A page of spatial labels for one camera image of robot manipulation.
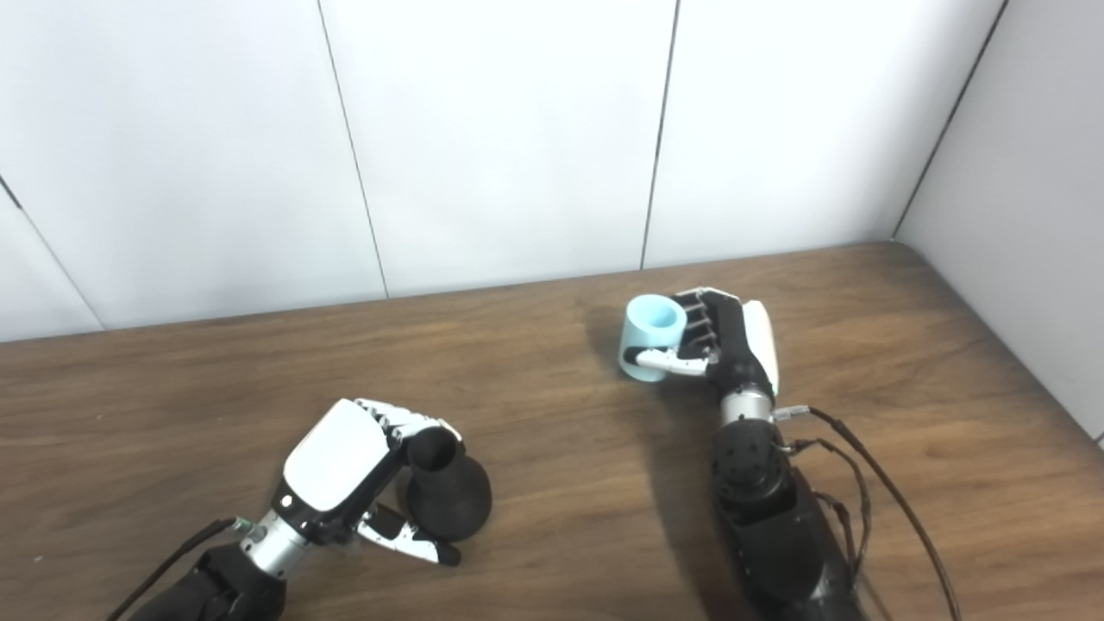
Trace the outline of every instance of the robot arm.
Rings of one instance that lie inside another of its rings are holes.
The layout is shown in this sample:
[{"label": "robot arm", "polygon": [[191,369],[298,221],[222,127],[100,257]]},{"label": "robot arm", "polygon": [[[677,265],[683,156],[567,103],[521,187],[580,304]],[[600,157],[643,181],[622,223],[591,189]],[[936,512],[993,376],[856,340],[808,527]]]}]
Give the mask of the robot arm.
[{"label": "robot arm", "polygon": [[[404,466],[413,471],[411,518],[376,502]],[[440,419],[380,401],[335,403],[288,455],[283,474],[268,513],[240,543],[206,550],[131,620],[273,621],[283,613],[288,576],[312,547],[360,536],[456,566],[460,552],[450,544],[490,515],[490,482],[465,454],[460,434]]]},{"label": "robot arm", "polygon": [[699,287],[677,348],[629,347],[625,360],[705,378],[718,393],[711,485],[730,560],[764,618],[858,621],[854,576],[817,496],[790,465],[775,415],[778,367],[766,309]]}]

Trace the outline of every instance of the cable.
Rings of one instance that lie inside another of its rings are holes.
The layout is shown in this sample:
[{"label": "cable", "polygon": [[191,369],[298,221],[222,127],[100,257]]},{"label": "cable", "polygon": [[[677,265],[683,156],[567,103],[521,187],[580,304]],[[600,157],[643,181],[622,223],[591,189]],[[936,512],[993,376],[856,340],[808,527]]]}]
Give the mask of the cable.
[{"label": "cable", "polygon": [[927,531],[924,530],[924,526],[920,523],[920,518],[913,513],[912,507],[909,505],[909,501],[904,499],[904,495],[898,490],[896,485],[890,478],[890,475],[885,474],[882,466],[879,465],[878,460],[870,454],[870,451],[862,445],[862,442],[856,438],[854,433],[843,424],[843,421],[836,419],[821,410],[809,407],[809,413],[817,417],[818,419],[827,422],[831,425],[832,430],[839,434],[840,438],[847,441],[848,444],[854,449],[856,453],[862,456],[862,459],[870,464],[871,470],[878,475],[885,488],[890,491],[893,495],[893,499],[896,501],[898,505],[901,506],[901,511],[912,523],[913,529],[916,531],[916,536],[920,537],[920,541],[924,544],[924,549],[927,550],[928,558],[932,559],[932,566],[935,568],[935,572],[940,576],[940,586],[943,588],[943,594],[947,599],[947,608],[951,610],[951,618],[954,621],[962,621],[962,610],[958,607],[958,598],[955,596],[955,588],[951,583],[951,577],[947,576],[947,569],[943,566],[943,560],[940,558],[940,552],[935,550],[935,544],[932,543],[931,537],[927,536]]},{"label": "cable", "polygon": [[169,555],[169,558],[164,559],[164,561],[161,562],[161,565],[157,566],[157,569],[155,569],[153,572],[150,573],[149,577],[146,578],[141,585],[138,585],[138,588],[135,589],[132,593],[127,596],[127,599],[123,600],[123,603],[120,603],[119,607],[116,608],[114,612],[107,615],[106,621],[118,621],[118,619],[123,617],[123,613],[126,612],[128,608],[134,606],[134,602],[138,601],[138,598],[140,598],[142,593],[148,591],[149,588],[153,586],[153,582],[157,582],[157,580],[161,576],[163,576],[164,572],[168,571],[170,567],[172,567],[178,560],[180,560],[180,557],[195,549],[195,546],[199,546],[200,544],[206,541],[211,537],[214,537],[219,533],[222,533],[223,530],[230,528],[231,526],[234,526],[236,523],[237,523],[236,517],[229,517],[226,519],[216,519],[211,524],[209,524],[199,533],[192,535],[187,541],[184,541],[183,544],[180,545],[179,548],[177,548],[177,551]]},{"label": "cable", "polygon": [[851,578],[854,585],[858,586],[859,572],[862,570],[862,560],[867,557],[867,547],[870,544],[870,531],[873,529],[873,519],[871,519],[870,509],[870,488],[867,486],[867,477],[862,475],[862,469],[856,463],[854,457],[840,451],[839,446],[836,446],[824,438],[797,440],[790,446],[795,450],[795,454],[797,454],[814,444],[819,444],[829,453],[835,453],[842,457],[847,462],[847,465],[851,466],[851,472],[854,473],[854,482],[859,485],[859,515],[862,517],[862,537],[859,541],[858,554],[854,555],[854,558],[849,559],[851,561]]},{"label": "cable", "polygon": [[834,496],[826,492],[814,492],[813,495],[824,501],[826,505],[836,512],[836,517],[839,518],[839,525],[843,528],[843,541],[847,545],[847,562],[853,569],[854,536],[851,533],[851,512],[847,511],[847,505],[837,501]]}]

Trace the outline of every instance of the wooden table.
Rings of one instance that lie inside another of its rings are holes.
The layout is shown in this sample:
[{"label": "wooden table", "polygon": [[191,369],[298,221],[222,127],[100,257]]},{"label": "wooden table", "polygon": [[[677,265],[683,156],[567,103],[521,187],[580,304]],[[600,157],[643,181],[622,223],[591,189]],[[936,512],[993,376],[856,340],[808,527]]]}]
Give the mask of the wooden table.
[{"label": "wooden table", "polygon": [[[710,523],[710,391],[614,362],[630,297],[699,284],[767,305],[781,402],[846,419],[880,457],[967,619],[1104,618],[1104,453],[893,244],[0,346],[0,615],[102,618],[200,526],[259,517],[300,436],[368,397],[455,424],[493,515],[457,569],[316,551],[285,619],[747,618]],[[830,436],[814,419],[783,431]],[[858,506],[839,460],[798,463]],[[945,618],[871,484],[868,610]]]}]

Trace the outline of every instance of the white wall panel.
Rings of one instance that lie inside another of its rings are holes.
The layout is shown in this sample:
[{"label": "white wall panel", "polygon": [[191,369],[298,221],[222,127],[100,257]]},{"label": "white wall panel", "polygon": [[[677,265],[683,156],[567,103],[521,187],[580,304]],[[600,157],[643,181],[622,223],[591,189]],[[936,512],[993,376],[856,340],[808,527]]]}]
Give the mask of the white wall panel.
[{"label": "white wall panel", "polygon": [[646,265],[888,239],[1000,0],[683,0]]},{"label": "white wall panel", "polygon": [[99,329],[26,214],[0,190],[0,341]]},{"label": "white wall panel", "polygon": [[639,266],[673,0],[323,0],[392,295]]},{"label": "white wall panel", "polygon": [[382,297],[315,2],[9,2],[0,84],[0,170],[107,327]]},{"label": "white wall panel", "polygon": [[1104,433],[1104,4],[1011,2],[900,240]]}]

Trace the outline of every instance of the black vase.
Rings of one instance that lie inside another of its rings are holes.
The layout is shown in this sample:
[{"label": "black vase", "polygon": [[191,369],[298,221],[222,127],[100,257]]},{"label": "black vase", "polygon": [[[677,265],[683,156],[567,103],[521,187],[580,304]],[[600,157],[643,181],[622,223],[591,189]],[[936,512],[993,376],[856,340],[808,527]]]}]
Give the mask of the black vase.
[{"label": "black vase", "polygon": [[490,480],[450,431],[433,427],[411,440],[406,506],[418,528],[445,543],[467,539],[490,517]]}]

